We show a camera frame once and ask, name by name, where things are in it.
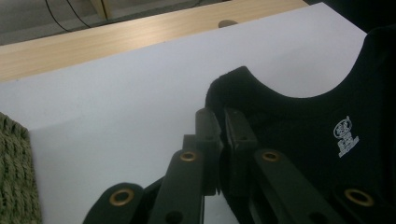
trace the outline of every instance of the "white surface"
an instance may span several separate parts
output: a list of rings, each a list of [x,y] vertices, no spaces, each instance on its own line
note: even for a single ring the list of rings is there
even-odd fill
[[[210,83],[246,65],[309,97],[349,72],[365,33],[323,4],[0,83],[0,111],[30,130],[45,223],[81,223],[120,182],[146,187],[194,133]],[[237,223],[222,197],[205,224]]]

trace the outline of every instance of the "black cable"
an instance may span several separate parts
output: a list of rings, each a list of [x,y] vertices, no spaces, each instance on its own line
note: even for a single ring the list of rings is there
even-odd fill
[[[73,12],[75,13],[75,15],[77,16],[77,18],[78,18],[82,23],[84,23],[84,25],[86,25],[86,26],[89,27],[89,28],[92,28],[90,25],[88,25],[87,23],[85,23],[85,22],[79,17],[79,15],[77,14],[77,12],[74,10],[74,8],[72,7],[72,5],[70,4],[69,0],[66,0],[66,1],[67,1],[67,3],[69,4],[69,6],[72,8],[72,10],[73,10]]]
[[[71,32],[70,30],[67,30],[66,28],[62,27],[62,25],[55,19],[55,17],[52,14],[52,11],[50,10],[50,5],[48,0],[46,0],[46,5],[47,5],[47,9],[49,10],[49,14],[51,15],[51,17],[53,18],[53,20],[62,28],[64,29],[66,32]]]

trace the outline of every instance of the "wooden surface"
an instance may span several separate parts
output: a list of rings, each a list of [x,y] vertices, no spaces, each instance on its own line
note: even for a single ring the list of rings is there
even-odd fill
[[[0,47],[0,81],[40,74],[178,37],[252,21],[307,4],[302,0],[233,0]]]

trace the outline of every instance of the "green textured fabric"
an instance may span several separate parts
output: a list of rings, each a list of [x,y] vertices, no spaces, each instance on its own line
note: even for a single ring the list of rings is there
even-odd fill
[[[29,133],[0,113],[0,224],[41,223]]]

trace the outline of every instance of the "white logo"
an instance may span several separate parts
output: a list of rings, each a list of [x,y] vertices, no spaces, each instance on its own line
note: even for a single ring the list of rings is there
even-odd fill
[[[341,158],[345,154],[348,153],[350,149],[352,149],[359,142],[359,137],[352,137],[352,133],[350,130],[352,129],[352,121],[350,121],[349,117],[346,116],[346,119],[341,120],[332,131],[334,137],[340,139],[338,141],[338,146],[340,147],[340,153],[338,156]]]

